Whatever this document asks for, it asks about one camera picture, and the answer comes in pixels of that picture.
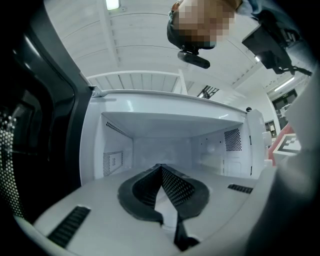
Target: ventilation grille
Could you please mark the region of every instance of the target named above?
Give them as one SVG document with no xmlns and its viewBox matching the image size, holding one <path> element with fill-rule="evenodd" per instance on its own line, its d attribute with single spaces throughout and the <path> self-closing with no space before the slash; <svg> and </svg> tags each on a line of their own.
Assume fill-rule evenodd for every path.
<svg viewBox="0 0 320 256">
<path fill-rule="evenodd" d="M 154 209 L 161 183 L 161 169 L 158 168 L 137 181 L 132 187 L 132 192 L 140 202 Z"/>
<path fill-rule="evenodd" d="M 189 182 L 164 168 L 162 169 L 162 187 L 175 207 L 189 200 L 195 191 L 194 186 Z"/>
<path fill-rule="evenodd" d="M 119 128 L 117 128 L 115 125 L 113 125 L 112 123 L 110 122 L 106 122 L 106 126 L 111 128 L 112 130 L 115 130 L 116 132 L 130 138 L 130 136 L 128 134 L 126 134 L 125 132 L 123 132 L 122 130 L 120 130 Z"/>
<path fill-rule="evenodd" d="M 12 214 L 26 218 L 14 174 L 12 147 L 17 120 L 0 112 L 0 195 Z"/>
<path fill-rule="evenodd" d="M 239 129 L 233 129 L 224 132 L 226 151 L 241 151 L 241 139 Z"/>
<path fill-rule="evenodd" d="M 124 164 L 123 151 L 103 153 L 103 176 L 109 176 Z"/>
<path fill-rule="evenodd" d="M 83 207 L 75 207 L 71 213 L 48 236 L 55 244 L 65 248 L 84 222 L 91 210 Z"/>
<path fill-rule="evenodd" d="M 239 192 L 243 192 L 243 193 L 247 193 L 247 194 L 250 194 L 252 192 L 252 190 L 253 190 L 252 187 L 240 186 L 240 185 L 236 185 L 236 184 L 230 184 L 228 186 L 228 189 L 239 191 Z"/>
</svg>

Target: white wall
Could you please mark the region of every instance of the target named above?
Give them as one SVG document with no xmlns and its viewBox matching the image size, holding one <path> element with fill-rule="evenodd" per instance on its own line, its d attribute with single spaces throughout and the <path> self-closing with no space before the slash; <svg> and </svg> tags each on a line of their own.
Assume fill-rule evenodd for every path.
<svg viewBox="0 0 320 256">
<path fill-rule="evenodd" d="M 298 94 L 298 96 L 304 91 L 304 89 L 306 88 L 306 84 L 304 82 L 298 84 L 298 86 L 296 86 L 294 89 L 296 91 L 296 94 Z"/>
<path fill-rule="evenodd" d="M 247 107 L 251 107 L 253 110 L 257 109 L 261 112 L 264 122 L 274 121 L 276 134 L 278 135 L 280 133 L 281 129 L 276 110 L 261 85 L 257 84 L 257 86 L 246 95 L 245 99 L 236 100 L 230 105 L 244 111 Z"/>
</svg>

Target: vent slot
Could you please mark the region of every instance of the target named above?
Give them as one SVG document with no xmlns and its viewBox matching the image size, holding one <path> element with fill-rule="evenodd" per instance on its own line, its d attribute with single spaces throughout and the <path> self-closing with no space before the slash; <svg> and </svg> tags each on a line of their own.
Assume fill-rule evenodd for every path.
<svg viewBox="0 0 320 256">
<path fill-rule="evenodd" d="M 109 176 L 124 164 L 123 151 L 103 153 L 103 176 Z"/>
<path fill-rule="evenodd" d="M 110 129 L 130 138 L 130 136 L 128 134 L 126 134 L 125 132 L 123 132 L 122 130 L 120 130 L 118 127 L 116 127 L 114 124 L 110 123 L 110 122 L 106 122 L 105 124 L 107 127 L 109 127 Z"/>
<path fill-rule="evenodd" d="M 75 207 L 72 212 L 48 236 L 52 242 L 66 248 L 91 210 L 83 206 Z"/>
<path fill-rule="evenodd" d="M 240 186 L 240 185 L 236 185 L 236 184 L 230 184 L 228 186 L 228 189 L 239 191 L 239 192 L 243 192 L 243 193 L 247 193 L 247 194 L 250 194 L 252 192 L 252 190 L 253 190 L 252 187 Z"/>
<path fill-rule="evenodd" d="M 242 151 L 239 129 L 224 132 L 226 151 Z"/>
</svg>

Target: ceiling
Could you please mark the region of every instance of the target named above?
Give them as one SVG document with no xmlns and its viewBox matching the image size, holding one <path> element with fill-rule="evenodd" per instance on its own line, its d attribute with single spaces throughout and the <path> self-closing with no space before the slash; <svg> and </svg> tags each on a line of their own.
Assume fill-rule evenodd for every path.
<svg viewBox="0 0 320 256">
<path fill-rule="evenodd" d="M 256 21 L 236 16 L 235 24 L 213 50 L 200 50 L 211 67 L 202 69 L 178 59 L 179 49 L 167 39 L 168 12 L 175 0 L 121 0 L 108 11 L 105 0 L 46 0 L 49 18 L 81 72 L 103 90 L 142 89 L 172 92 L 177 77 L 130 73 L 182 70 L 187 92 L 197 96 L 206 86 L 220 89 L 212 99 L 231 104 L 243 100 L 252 86 L 266 92 L 279 83 L 272 70 L 255 60 L 242 40 Z M 127 71 L 122 74 L 106 74 Z"/>
</svg>

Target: black panel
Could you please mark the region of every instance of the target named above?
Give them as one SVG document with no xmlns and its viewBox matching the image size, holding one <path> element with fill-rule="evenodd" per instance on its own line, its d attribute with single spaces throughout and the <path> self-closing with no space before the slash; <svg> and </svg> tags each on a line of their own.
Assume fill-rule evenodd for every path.
<svg viewBox="0 0 320 256">
<path fill-rule="evenodd" d="M 5 66 L 11 73 L 1 87 L 0 112 L 16 119 L 12 175 L 23 217 L 32 223 L 81 186 L 80 138 L 92 92 L 42 4 L 15 31 L 21 33 L 7 36 Z"/>
<path fill-rule="evenodd" d="M 65 248 L 81 224 L 85 221 L 90 211 L 90 209 L 83 206 L 75 207 L 51 234 L 48 235 L 48 238 L 58 246 Z"/>
</svg>

